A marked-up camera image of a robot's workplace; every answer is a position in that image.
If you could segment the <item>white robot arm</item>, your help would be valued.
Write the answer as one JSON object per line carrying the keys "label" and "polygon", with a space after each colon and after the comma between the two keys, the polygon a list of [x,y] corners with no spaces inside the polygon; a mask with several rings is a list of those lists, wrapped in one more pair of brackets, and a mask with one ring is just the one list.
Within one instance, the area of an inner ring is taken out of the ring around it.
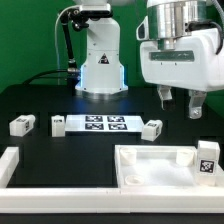
{"label": "white robot arm", "polygon": [[[82,89],[114,94],[125,89],[119,65],[119,25],[112,7],[134,0],[74,0],[87,20]],[[173,107],[173,87],[189,91],[189,117],[199,119],[207,94],[224,89],[224,8],[219,0],[146,0],[136,30],[144,80],[155,84],[161,107]]]}

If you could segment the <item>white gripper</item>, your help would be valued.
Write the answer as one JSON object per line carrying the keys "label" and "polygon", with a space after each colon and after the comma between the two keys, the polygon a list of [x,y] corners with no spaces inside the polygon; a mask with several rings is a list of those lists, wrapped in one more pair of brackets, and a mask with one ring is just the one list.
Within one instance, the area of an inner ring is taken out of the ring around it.
{"label": "white gripper", "polygon": [[175,108],[171,87],[178,87],[189,89],[189,117],[202,116],[206,92],[224,89],[224,47],[216,54],[218,45],[216,28],[193,31],[190,36],[179,38],[174,50],[159,50],[156,41],[140,45],[143,78],[158,85],[164,111]]}

